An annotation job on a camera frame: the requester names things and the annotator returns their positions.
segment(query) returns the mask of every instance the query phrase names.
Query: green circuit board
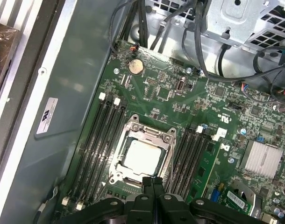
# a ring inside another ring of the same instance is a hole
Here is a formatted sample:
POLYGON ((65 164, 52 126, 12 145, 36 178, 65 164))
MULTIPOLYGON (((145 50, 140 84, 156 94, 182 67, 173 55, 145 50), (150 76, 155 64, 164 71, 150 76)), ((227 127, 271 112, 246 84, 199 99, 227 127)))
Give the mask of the green circuit board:
MULTIPOLYGON (((127 42, 119 43, 119 50, 127 49, 127 42)), ((248 93, 258 100, 268 100, 269 95, 249 89, 248 93)), ((210 138, 217 134, 219 128, 226 130, 216 140, 213 151, 205 152, 196 168, 193 181, 190 183, 189 194, 186 201, 190 202, 196 197, 210 199, 212 192, 223 184, 219 203, 224 203, 225 194, 233 180, 239 180, 246 186, 259 193, 264 189, 263 209, 265 213, 272 214, 270 210, 272 200, 280 199, 280 206, 285 207, 285 112, 278 112, 274 105, 260 105, 247 99, 241 92, 240 85, 231 83, 212 82, 199 76, 199 71, 192 65, 184 64, 175 59, 163 56, 148 49, 139 48, 136 52, 128 52, 118 56, 111 55, 105 66, 95 100, 91 106, 75 155, 72 159, 66 180, 61 186, 60 198, 56 209, 56 218, 75 212, 76 203, 82 200, 85 206, 107 197, 118 197, 125 200, 127 196, 140 193, 141 189, 118 181, 109 183, 109 166, 113 151, 109 149, 108 155, 99 154, 88 166, 93 166, 81 175, 91 174, 93 183, 84 180, 77 183, 75 176, 80 164, 88 160, 83 154, 86 147, 93 147, 89 136, 97 132, 100 138, 111 139, 113 149, 117 144, 119 132, 123 125, 137 114, 140 123, 167 132, 170 128, 177 130, 177 144, 175 152, 179 149, 185 130, 191 125, 202 126, 210 138), (143 63, 143 72, 134 75, 129 72, 128 64, 131 60, 139 59, 143 63), (100 115, 100 93, 105 93, 112 98, 120 98, 124 104, 123 110, 112 113, 109 122, 112 123, 106 131, 102 126, 95 124, 102 120, 100 115), (246 134, 239 134, 246 129, 246 134), (257 140, 264 144, 277 146, 283 150, 281 161, 276 172, 276 180, 256 174, 245 174, 240 168, 249 140, 257 140), (62 205, 63 198, 69 201, 62 205)))

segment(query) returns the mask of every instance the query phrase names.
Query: heatsink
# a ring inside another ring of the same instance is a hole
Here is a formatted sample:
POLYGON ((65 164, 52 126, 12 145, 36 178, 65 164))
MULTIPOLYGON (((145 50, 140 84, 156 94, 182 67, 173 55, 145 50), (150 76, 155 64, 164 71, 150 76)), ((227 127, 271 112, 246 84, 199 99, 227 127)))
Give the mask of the heatsink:
POLYGON ((250 140, 240 168, 251 173, 274 178, 283 150, 250 140))
POLYGON ((110 184, 141 187, 143 177, 164 177, 176 145, 176 129, 167 132, 139 122, 134 114, 125 124, 109 168, 110 184))

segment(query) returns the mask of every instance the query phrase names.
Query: white label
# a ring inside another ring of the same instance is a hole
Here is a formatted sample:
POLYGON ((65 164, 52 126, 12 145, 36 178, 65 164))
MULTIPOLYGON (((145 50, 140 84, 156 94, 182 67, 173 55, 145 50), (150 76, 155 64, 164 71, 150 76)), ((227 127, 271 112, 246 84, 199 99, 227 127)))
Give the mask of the white label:
POLYGON ((244 209, 245 203, 238 198, 236 195, 234 195, 231 191, 228 191, 227 194, 228 198, 231 199, 236 205, 238 205, 240 208, 244 209))
POLYGON ((44 113, 41 118, 40 125, 38 127, 38 130, 36 134, 42 134, 48 131, 49 125, 51 123, 51 119, 53 116, 53 113, 55 111, 55 107, 57 106, 58 98, 49 98, 48 102, 45 106, 44 113))

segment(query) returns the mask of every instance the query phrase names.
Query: cpu socket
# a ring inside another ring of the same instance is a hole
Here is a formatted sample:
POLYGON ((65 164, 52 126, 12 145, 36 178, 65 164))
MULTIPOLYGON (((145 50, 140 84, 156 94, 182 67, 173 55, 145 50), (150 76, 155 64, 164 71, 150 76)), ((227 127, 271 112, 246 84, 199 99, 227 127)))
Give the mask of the cpu socket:
POLYGON ((176 145, 176 129, 163 132, 139 122, 125 124, 109 169, 110 184, 123 181, 141 187, 143 177, 164 177, 176 145))

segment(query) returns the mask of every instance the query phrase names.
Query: motherboard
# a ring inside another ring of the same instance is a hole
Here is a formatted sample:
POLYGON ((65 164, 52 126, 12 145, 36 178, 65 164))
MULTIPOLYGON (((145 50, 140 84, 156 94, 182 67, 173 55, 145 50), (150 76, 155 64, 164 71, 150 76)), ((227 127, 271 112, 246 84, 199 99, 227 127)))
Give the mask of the motherboard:
MULTIPOLYGON (((131 46, 118 42, 118 50, 131 46)), ((145 176, 162 177, 187 203, 204 197, 266 223, 284 220, 285 105, 258 104, 240 83, 210 81, 142 47, 112 54, 55 219, 109 197, 125 202, 145 176)))

